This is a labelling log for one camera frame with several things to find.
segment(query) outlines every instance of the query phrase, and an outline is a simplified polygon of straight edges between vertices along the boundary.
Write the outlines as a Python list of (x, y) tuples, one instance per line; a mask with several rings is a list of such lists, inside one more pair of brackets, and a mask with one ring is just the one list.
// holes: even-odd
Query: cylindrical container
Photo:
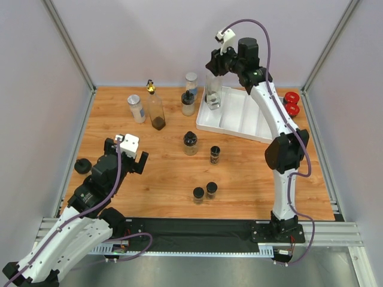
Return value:
[(287, 103), (285, 109), (290, 118), (295, 118), (300, 112), (300, 108), (295, 103)]
[(197, 99), (197, 74), (190, 72), (186, 74), (186, 90), (194, 95), (194, 100)]
[(152, 80), (148, 80), (147, 90), (149, 92), (148, 109), (151, 125), (156, 130), (161, 130), (166, 126), (165, 115), (161, 98), (156, 94), (156, 87)]
[(217, 164), (218, 160), (220, 158), (221, 149), (219, 146), (212, 146), (210, 149), (210, 163), (211, 164)]
[(146, 120), (146, 116), (139, 96), (136, 94), (129, 96), (127, 103), (136, 123), (142, 124)]
[(293, 91), (288, 91), (283, 98), (283, 104), (286, 105), (288, 103), (295, 103), (297, 105), (299, 100), (300, 97), (297, 93), (294, 93)]
[(191, 131), (188, 131), (184, 135), (184, 152), (187, 155), (195, 155), (198, 152), (198, 139), (197, 135)]
[(206, 185), (206, 197), (208, 199), (214, 199), (215, 198), (215, 192), (217, 191), (217, 184), (215, 182), (209, 182), (207, 185)]
[(203, 202), (203, 195), (205, 192), (203, 191), (202, 187), (196, 187), (193, 190), (193, 195), (194, 195), (194, 203), (195, 204), (201, 204)]
[(194, 114), (196, 105), (194, 103), (194, 95), (190, 91), (186, 91), (181, 96), (182, 102), (182, 113), (186, 116), (191, 116)]
[(206, 75), (205, 102), (209, 109), (215, 110), (221, 106), (222, 77), (214, 76), (210, 71)]

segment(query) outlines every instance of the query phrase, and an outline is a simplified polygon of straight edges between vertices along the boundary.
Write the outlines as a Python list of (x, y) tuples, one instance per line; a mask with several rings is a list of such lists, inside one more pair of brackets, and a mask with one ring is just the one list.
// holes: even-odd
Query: jar with white label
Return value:
[(139, 96), (137, 94), (129, 96), (127, 103), (129, 104), (130, 111), (136, 123), (142, 124), (146, 120), (146, 116)]

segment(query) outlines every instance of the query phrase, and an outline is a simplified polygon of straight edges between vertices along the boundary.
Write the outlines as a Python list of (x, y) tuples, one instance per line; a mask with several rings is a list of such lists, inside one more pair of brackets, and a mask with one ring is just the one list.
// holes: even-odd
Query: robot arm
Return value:
[[(117, 135), (115, 139), (120, 142), (121, 162), (118, 163), (117, 144), (112, 139), (106, 139), (104, 155), (92, 167), (92, 175), (75, 190), (54, 227), (31, 253), (19, 262), (9, 262), (4, 267), (3, 273), (9, 279), (24, 270), (13, 281), (16, 286), (59, 286), (73, 266), (95, 246), (111, 237), (124, 236), (125, 217), (113, 208), (104, 209), (110, 199), (104, 204), (102, 202), (110, 196), (116, 181), (118, 186), (114, 194), (117, 193), (128, 172), (142, 173), (148, 153), (143, 152), (137, 163), (138, 137)], [(117, 179), (119, 164), (120, 177)], [(94, 210), (70, 221), (90, 209)], [(63, 223), (68, 221), (70, 223), (63, 227)]]
[[(303, 150), (298, 140), (285, 124), (281, 112), (307, 146), (309, 134), (307, 130), (299, 130), (298, 126), (288, 116), (278, 99), (272, 77), (266, 75), (266, 68), (259, 65), (258, 43), (253, 38), (242, 38), (238, 41), (238, 53), (231, 46), (234, 42), (232, 30), (219, 31), (216, 40), (221, 44), (219, 50), (211, 53), (211, 60), (206, 64), (216, 77), (228, 72), (236, 74), (241, 86), (257, 102), (270, 127), (273, 142), (265, 151), (265, 159), (273, 170), (275, 184), (275, 202), (271, 212), (271, 226), (274, 234), (286, 233), (298, 226), (296, 214), (292, 211), (288, 200), (288, 178), (297, 172), (303, 160)], [(268, 92), (269, 85), (275, 99)], [(290, 186), (291, 205), (295, 200), (295, 179)]]

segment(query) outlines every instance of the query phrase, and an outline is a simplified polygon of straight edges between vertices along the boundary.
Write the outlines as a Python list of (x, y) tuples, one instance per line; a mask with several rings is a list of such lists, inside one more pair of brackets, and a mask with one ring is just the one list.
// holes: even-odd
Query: bottle with yellow cap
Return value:
[(156, 87), (152, 80), (148, 80), (147, 90), (149, 92), (148, 107), (151, 125), (155, 129), (161, 130), (166, 126), (165, 115), (163, 114), (162, 100), (157, 95)]

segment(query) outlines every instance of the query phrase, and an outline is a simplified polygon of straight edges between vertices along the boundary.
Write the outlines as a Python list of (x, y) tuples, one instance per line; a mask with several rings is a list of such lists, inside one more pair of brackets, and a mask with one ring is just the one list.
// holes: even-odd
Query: wooden table surface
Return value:
[[(290, 90), (298, 92), (279, 88), (278, 94), (283, 96)], [(109, 207), (125, 216), (137, 217), (269, 219), (274, 184), (264, 156), (268, 144), (198, 130), (197, 110), (191, 117), (181, 112), (183, 92), (184, 88), (157, 88), (166, 118), (166, 127), (158, 131), (151, 126), (149, 117), (145, 123), (134, 122), (126, 102), (129, 95), (138, 94), (146, 111), (148, 93), (145, 88), (98, 89), (78, 158), (88, 158), (95, 164), (103, 154), (104, 140), (125, 133), (140, 138), (138, 157), (142, 151), (149, 152), (144, 173), (128, 174)], [(197, 108), (201, 94), (202, 89), (199, 89)], [(300, 108), (296, 123), (301, 129), (308, 129), (302, 101)], [(198, 153), (192, 157), (183, 151), (183, 136), (189, 130), (197, 134), (199, 144)], [(213, 145), (221, 148), (220, 162), (216, 166), (209, 163), (209, 150)], [(312, 176), (297, 179), (297, 210), (316, 220), (334, 220), (311, 138), (308, 152)], [(307, 171), (306, 160), (302, 161), (300, 170)], [(83, 175), (73, 171), (65, 204), (83, 180)], [(216, 198), (204, 199), (202, 205), (194, 204), (193, 189), (205, 188), (210, 181), (218, 185)]]

